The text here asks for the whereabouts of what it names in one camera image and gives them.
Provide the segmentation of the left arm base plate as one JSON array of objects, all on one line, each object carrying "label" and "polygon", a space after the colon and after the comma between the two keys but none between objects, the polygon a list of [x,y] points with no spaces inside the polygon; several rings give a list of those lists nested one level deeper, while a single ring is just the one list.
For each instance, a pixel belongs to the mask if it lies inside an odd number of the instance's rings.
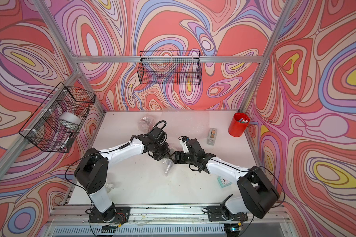
[{"label": "left arm base plate", "polygon": [[120,206],[109,208],[106,212],[101,213],[96,207],[86,210],[89,215],[90,223],[127,223],[130,217],[131,208],[128,206]]}]

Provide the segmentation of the bubble wrap sheet around mug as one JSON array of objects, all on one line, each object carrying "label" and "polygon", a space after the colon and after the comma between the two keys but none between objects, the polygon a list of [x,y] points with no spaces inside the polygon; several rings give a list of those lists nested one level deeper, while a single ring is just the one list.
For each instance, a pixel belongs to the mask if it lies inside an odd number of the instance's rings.
[{"label": "bubble wrap sheet around mug", "polygon": [[138,130],[143,134],[150,132],[154,125],[155,117],[150,114],[143,115],[137,123]]}]

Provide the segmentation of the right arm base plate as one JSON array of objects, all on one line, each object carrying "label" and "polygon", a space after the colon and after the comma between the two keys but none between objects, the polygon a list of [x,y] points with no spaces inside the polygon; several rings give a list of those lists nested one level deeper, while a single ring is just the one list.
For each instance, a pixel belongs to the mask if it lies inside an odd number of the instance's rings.
[{"label": "right arm base plate", "polygon": [[203,208],[202,212],[208,215],[208,220],[210,222],[238,221],[243,223],[249,220],[245,212],[232,214],[224,205],[210,205]]}]

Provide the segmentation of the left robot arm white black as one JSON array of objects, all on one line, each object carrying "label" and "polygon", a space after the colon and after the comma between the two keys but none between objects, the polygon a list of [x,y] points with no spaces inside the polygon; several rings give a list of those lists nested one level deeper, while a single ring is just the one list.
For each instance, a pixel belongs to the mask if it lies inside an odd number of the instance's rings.
[{"label": "left robot arm white black", "polygon": [[147,134],[133,135],[130,141],[113,148],[103,150],[91,148],[81,158],[74,176],[88,194],[94,210],[99,212],[104,222],[113,221],[117,214],[115,204],[105,188],[109,168],[144,153],[159,161],[169,154],[169,145],[166,140],[166,134],[157,137]]}]

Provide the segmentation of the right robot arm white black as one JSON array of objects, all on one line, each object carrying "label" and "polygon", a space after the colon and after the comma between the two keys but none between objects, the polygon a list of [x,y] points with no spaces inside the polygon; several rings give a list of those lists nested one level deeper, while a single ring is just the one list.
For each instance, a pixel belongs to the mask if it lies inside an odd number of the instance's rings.
[{"label": "right robot arm white black", "polygon": [[170,155],[174,164],[194,166],[193,171],[217,175],[238,187],[240,195],[229,195],[220,204],[220,214],[231,220],[242,212],[249,212],[257,218],[264,218],[279,199],[277,189],[261,168],[243,168],[227,163],[214,154],[198,154],[175,151]]}]

